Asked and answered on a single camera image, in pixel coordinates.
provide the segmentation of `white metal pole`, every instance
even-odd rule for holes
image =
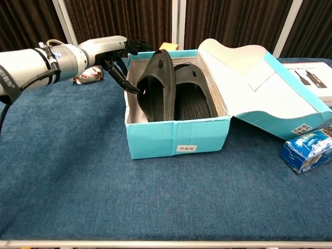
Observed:
[[[172,43],[178,44],[179,0],[172,0]]]
[[[279,56],[285,46],[285,43],[287,41],[289,33],[291,32],[291,29],[292,29],[294,21],[296,19],[297,13],[299,12],[299,9],[302,5],[302,2],[303,2],[303,0],[293,0],[292,6],[289,9],[284,27],[282,28],[278,42],[276,43],[276,46],[273,51],[273,56],[276,58],[279,58]]]
[[[183,50],[185,44],[186,5],[187,5],[187,0],[180,0],[179,26],[178,26],[179,50]]]
[[[66,3],[64,0],[52,0],[54,7],[56,9],[56,12],[58,14],[64,35],[66,36],[67,42],[70,44],[73,44],[75,46],[78,45],[75,31],[72,26],[71,19],[69,17]]]

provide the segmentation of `blue tablecloth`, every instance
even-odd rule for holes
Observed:
[[[236,118],[219,152],[132,160],[124,119],[108,75],[24,92],[0,138],[0,239],[332,241],[332,163],[297,175]]]

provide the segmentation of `dark brown curtain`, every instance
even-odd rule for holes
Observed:
[[[66,0],[79,43],[123,35],[142,39],[155,49],[171,42],[172,1],[156,0]]]
[[[332,59],[332,1],[304,0],[280,57]]]
[[[38,42],[66,42],[52,0],[1,0],[0,51],[34,48]]]
[[[187,0],[185,48],[206,38],[227,47],[261,45],[273,52],[292,0]]]

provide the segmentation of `table edge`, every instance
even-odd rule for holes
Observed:
[[[319,241],[68,241],[11,240],[1,241],[9,247],[116,247],[116,248],[216,248],[216,247],[314,247],[332,248],[332,242]]]

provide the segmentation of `black slipper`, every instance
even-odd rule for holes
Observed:
[[[174,120],[175,76],[172,58],[157,50],[148,62],[137,88],[138,103],[149,122]]]
[[[203,72],[193,64],[174,67],[176,80],[175,120],[217,117]]]

